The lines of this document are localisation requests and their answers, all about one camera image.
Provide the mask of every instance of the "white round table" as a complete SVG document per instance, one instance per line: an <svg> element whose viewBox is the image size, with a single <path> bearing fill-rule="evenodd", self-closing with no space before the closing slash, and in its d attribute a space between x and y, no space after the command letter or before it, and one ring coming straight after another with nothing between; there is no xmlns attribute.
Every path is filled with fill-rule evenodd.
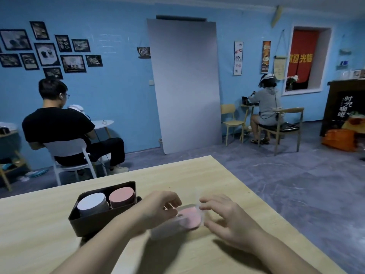
<svg viewBox="0 0 365 274"><path fill-rule="evenodd" d="M95 120L95 121L92 121L92 123L95 125L95 128L94 130L97 130L97 129L101 129L101 128L104 128L105 131L107 132L109 138L111 138L110 136L110 133L109 133L109 130L108 130L108 126L109 125L112 125L114 123L113 120Z"/></svg>

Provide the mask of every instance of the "chair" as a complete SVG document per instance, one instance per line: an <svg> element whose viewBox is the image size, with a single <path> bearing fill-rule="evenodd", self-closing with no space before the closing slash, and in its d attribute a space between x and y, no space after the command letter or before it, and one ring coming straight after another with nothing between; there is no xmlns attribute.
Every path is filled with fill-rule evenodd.
<svg viewBox="0 0 365 274"><path fill-rule="evenodd" d="M276 134L276 142L275 142L275 151L274 156L277 154L277 146L280 144L280 136L284 134L291 134L291 133L298 133L298 141L297 141L297 152L299 152L300 146L300 134L302 129L302 122L303 122L303 112L304 108L287 108L287 109L280 109L274 110L274 112L279 114L279 118L282 117L285 113L299 113L300 112L300 120L299 125L290 124L285 122L283 124L278 124L274 126L265 126L262 124L258 124L258 134L261 134L261 130L266 130L269 133Z"/></svg>
<svg viewBox="0 0 365 274"><path fill-rule="evenodd" d="M94 167L89 159L89 156L86 152L86 143L82 138L77 138L69 141L55 141L50 143L44 143L45 147L47 147L48 151L51 154L53 160L53 169L56 175L57 185L61 185L60 173L64 171L74 171L76 180L79 182L79 175L77 174L77 170L89 168L93 178L96 178ZM87 161L86 164L80 164L78 166L62 166L60 165L54 157L68 157L76 154L84 153L85 159ZM105 175L107 176L107 171L103 166L103 170Z"/></svg>
<svg viewBox="0 0 365 274"><path fill-rule="evenodd" d="M238 127L242 126L241 138L242 142L244 141L244 121L236 120L234 117L234 112L236 111L236 107L234 104L223 104L221 105L221 114L232 114L233 120L223 121L222 123L227 127L227 135L226 135L226 146L228 145L228 132L230 127Z"/></svg>

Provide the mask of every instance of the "marble tile floor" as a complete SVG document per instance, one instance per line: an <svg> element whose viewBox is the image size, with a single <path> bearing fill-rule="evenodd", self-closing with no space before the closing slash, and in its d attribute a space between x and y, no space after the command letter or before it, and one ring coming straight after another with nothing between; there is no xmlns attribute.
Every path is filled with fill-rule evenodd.
<svg viewBox="0 0 365 274"><path fill-rule="evenodd" d="M299 153L296 135L260 148L236 138L224 144L165 155L161 148L126 154L130 170L212 155L267 204L288 220L347 273L365 273L365 162L359 153L321 145L320 122L303 126ZM75 182L62 173L62 184ZM56 186L52 169L29 182L0 189L0 198Z"/></svg>

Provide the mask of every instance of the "black pants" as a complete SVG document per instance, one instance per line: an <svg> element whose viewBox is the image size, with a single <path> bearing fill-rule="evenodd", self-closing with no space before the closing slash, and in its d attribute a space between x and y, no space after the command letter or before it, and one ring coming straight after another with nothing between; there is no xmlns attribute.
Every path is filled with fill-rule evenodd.
<svg viewBox="0 0 365 274"><path fill-rule="evenodd" d="M124 142L121 138L109 138L107 140L93 143L86 148L90 161L96 162L103 155L111 153L110 166L116 166L124 162ZM70 157L55 157L56 161L63 166L76 166L87 163L84 154L77 154Z"/></svg>

